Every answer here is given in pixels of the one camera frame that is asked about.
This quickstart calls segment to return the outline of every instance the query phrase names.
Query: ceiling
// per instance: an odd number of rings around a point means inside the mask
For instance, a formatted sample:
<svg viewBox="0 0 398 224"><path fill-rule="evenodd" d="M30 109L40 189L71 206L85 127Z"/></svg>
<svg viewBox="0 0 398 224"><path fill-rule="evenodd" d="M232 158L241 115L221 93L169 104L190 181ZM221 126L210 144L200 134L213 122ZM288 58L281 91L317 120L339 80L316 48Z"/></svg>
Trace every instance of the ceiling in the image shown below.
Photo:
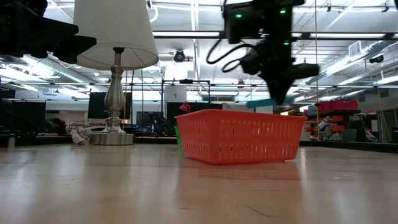
<svg viewBox="0 0 398 224"><path fill-rule="evenodd" d="M228 3L242 2L238 0L229 0ZM191 7L192 4L198 4L198 26L192 26ZM385 4L390 7L387 12L381 12L385 9ZM221 1L219 0L152 0L152 5L157 8L159 16L155 21L151 23L152 30L223 30L223 19L221 17ZM315 16L315 5L317 5L317 14ZM45 13L45 17L55 19L58 21L73 23L73 6L74 1L71 0L49 0L49 6ZM327 12L327 7L331 6L331 11ZM154 10L148 10L149 17L154 17ZM396 32L398 31L398 13L396 7L391 1L382 0L307 0L306 4L301 7L294 9L294 31L296 32ZM208 65L205 62L205 57L210 47L215 43L216 40L211 39L200 39L197 40L197 47L199 49L197 53L197 62L199 64L199 74L196 77L193 71L193 62L185 62L188 69L188 78L210 80L213 83L237 83L239 79L245 81L245 83L262 83L262 80L257 76L249 76L244 74L242 70L236 69L230 73L222 73L221 67L231 59L241 57L245 54L245 51L236 52L230 55L226 59L222 60L216 65ZM249 43L255 43L256 40L249 40ZM307 63L319 63L322 66L323 72L327 73L325 77L318 80L319 84L322 85L339 85L341 82L348 80L358 75L368 72L369 69L375 69L378 67L385 66L389 63L394 63L396 52L395 45L391 44L392 47L385 50L384 64L369 64L365 70L365 60L368 58L362 58L349 64L338 64L342 58L348 53L348 47L355 43L353 40L339 40L339 41L312 41L312 40L301 40L292 46L292 53L297 58L298 63L306 61ZM192 39L156 39L155 40L157 51L159 53L161 61L157 64L157 67L151 67L143 71L144 82L160 82L162 73L164 73L165 66L174 63L172 56L176 50L183 50L190 58L194 56L194 41ZM375 43L363 42L363 48ZM216 49L215 54L221 55L231 49L233 46L229 45L227 41L223 41L219 48ZM55 57L50 57L53 61L54 68L59 67L59 61ZM75 65L68 65L61 63L63 69L71 70L73 74L77 73L92 80L93 82L107 82L110 78L110 71L96 71L89 68L83 68ZM380 77L379 73L371 74L373 80ZM395 75L395 71L390 73L390 77ZM310 80L299 80L297 84L306 84ZM141 80L135 78L134 82L140 83ZM365 76L353 82L345 84L363 84L369 83L369 77ZM252 89L243 89L241 91L252 91ZM266 88L258 90L258 95L268 96ZM354 89L346 89L344 91L338 91L339 94L349 93ZM308 88L293 88L289 91L289 94L296 97L313 95L313 90Z"/></svg>

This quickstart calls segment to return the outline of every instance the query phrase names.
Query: black cable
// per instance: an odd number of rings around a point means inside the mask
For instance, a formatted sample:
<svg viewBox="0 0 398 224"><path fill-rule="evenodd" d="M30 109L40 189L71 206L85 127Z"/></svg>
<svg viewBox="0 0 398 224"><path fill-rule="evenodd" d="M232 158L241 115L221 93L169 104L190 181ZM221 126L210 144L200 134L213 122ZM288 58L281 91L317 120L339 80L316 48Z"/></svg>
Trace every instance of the black cable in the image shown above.
<svg viewBox="0 0 398 224"><path fill-rule="evenodd" d="M209 58L210 58L211 53L213 53L214 49L217 47L218 44L220 44L221 41L222 41L222 39L218 39L216 41L216 43L211 47L210 51L208 52L208 54L206 56L206 63L208 63L209 65L213 65L213 64L219 62L220 60L223 60L225 57L227 57L228 55L233 53L235 50L241 49L243 47L249 47L249 48L252 48L252 49L256 50L256 48L252 44L241 44L241 45L238 45L238 46L232 48L231 50L226 52L224 55L219 57L218 59L216 59L214 61L210 61Z"/></svg>
<svg viewBox="0 0 398 224"><path fill-rule="evenodd" d="M230 71L234 70L235 68L237 68L238 66L240 66L240 63L237 63L235 66L233 66L232 68L229 68L229 69L226 69L226 67L228 67L228 65L231 65L232 63L237 62L237 61L239 61L239 60L240 60L240 58L237 58L237 59L234 59L234 60L232 60L232 61L226 63L226 64L224 65L224 67L221 69L221 71L222 71L223 73L227 73L227 72L230 72Z"/></svg>

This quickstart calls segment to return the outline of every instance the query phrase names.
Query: lamp shade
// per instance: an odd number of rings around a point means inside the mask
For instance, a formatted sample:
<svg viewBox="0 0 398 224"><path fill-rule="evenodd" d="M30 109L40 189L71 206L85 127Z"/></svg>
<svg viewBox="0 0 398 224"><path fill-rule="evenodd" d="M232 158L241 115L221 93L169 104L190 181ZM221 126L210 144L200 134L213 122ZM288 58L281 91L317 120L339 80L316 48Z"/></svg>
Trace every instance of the lamp shade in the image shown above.
<svg viewBox="0 0 398 224"><path fill-rule="evenodd" d="M73 23L79 26L79 35L97 39L95 46L78 56L78 65L110 70L114 47L125 48L121 60L125 70L159 61L143 0L75 0Z"/></svg>

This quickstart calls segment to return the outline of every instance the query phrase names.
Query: shelf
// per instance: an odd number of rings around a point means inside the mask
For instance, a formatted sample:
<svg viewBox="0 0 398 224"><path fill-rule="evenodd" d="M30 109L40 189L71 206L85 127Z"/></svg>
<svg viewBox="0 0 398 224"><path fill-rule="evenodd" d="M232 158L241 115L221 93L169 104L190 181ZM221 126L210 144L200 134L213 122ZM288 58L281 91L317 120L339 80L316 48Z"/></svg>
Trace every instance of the shelf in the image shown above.
<svg viewBox="0 0 398 224"><path fill-rule="evenodd" d="M324 117L324 116L341 116L341 115L354 115L357 113L360 113L361 110L337 110L337 111L329 111L327 113L320 113L319 117ZM316 118L317 115L308 115L308 118Z"/></svg>

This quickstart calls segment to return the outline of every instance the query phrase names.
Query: orange basket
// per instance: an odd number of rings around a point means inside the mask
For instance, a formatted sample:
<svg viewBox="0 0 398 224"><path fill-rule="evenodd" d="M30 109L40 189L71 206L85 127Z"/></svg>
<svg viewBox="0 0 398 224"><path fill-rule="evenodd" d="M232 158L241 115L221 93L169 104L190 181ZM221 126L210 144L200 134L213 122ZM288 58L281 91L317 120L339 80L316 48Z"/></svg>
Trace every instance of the orange basket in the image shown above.
<svg viewBox="0 0 398 224"><path fill-rule="evenodd" d="M295 159L304 117L226 110L177 116L183 153L211 164Z"/></svg>

